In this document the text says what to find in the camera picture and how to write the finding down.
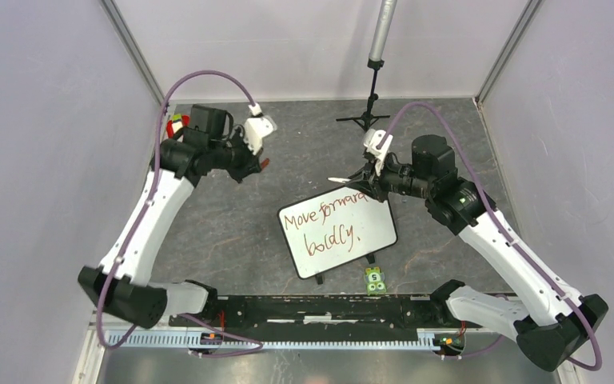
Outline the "white marker red cap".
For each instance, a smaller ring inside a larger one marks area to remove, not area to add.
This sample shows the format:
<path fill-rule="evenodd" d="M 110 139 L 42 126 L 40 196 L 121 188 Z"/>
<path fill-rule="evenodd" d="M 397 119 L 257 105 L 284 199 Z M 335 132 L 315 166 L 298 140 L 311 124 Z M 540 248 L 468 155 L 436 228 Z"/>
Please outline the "white marker red cap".
<path fill-rule="evenodd" d="M 340 184 L 347 184 L 347 183 L 353 182 L 353 180 L 350 178 L 329 177 L 328 180 L 331 182 L 340 183 Z"/>

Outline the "white whiteboard black frame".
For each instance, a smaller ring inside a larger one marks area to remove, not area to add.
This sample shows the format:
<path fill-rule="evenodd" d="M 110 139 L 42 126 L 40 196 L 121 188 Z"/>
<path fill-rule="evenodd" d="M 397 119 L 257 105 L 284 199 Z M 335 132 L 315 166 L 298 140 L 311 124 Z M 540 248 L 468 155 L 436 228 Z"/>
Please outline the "white whiteboard black frame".
<path fill-rule="evenodd" d="M 398 241 L 390 204 L 344 186 L 280 208 L 277 220 L 300 279 Z"/>

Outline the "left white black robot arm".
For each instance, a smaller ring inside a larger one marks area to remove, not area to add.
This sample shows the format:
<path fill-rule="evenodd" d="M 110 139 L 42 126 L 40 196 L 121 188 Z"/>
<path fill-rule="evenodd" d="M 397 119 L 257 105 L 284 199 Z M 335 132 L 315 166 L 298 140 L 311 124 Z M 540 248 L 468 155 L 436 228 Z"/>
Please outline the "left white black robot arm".
<path fill-rule="evenodd" d="M 263 140 L 276 130 L 276 123 L 259 106 L 249 109 L 251 115 L 241 125 L 228 111 L 202 105 L 168 120 L 168 137 L 150 163 L 125 228 L 98 266 L 84 266 L 79 272 L 80 287 L 102 313 L 144 329 L 180 313 L 200 326 L 217 320 L 214 288 L 198 282 L 157 283 L 151 276 L 173 220 L 203 177 L 224 170 L 242 182 L 268 165 L 260 159 Z"/>

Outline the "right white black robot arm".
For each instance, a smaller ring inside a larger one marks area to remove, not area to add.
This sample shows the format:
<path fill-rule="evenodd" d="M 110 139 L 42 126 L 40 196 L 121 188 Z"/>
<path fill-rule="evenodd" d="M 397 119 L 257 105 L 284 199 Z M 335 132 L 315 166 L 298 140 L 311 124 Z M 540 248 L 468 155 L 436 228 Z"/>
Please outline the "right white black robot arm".
<path fill-rule="evenodd" d="M 462 178 L 457 152 L 444 137 L 421 135 L 412 161 L 401 163 L 389 149 L 392 138 L 370 130 L 363 139 L 365 164 L 344 184 L 379 202 L 390 194 L 424 201 L 431 217 L 471 246 L 517 296 L 508 302 L 451 280 L 431 294 L 431 319 L 483 326 L 514 341 L 534 365 L 552 372 L 585 343 L 608 312 L 598 294 L 582 294 L 555 274 L 518 236 L 475 179 Z"/>

